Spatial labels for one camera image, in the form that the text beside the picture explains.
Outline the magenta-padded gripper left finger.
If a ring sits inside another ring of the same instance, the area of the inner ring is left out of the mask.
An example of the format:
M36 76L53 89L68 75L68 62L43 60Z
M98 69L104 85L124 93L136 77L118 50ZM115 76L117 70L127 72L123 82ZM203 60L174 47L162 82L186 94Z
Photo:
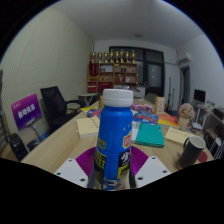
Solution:
M76 159L68 158L55 172L55 175L84 188L94 188L94 152L90 148Z

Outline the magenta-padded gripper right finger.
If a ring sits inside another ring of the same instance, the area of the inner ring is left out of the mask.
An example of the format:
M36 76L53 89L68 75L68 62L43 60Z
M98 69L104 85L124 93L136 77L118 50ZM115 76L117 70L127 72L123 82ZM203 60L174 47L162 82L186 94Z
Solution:
M157 181L171 172L156 156L147 156L140 149L131 147L131 166L129 184L131 188L140 188Z

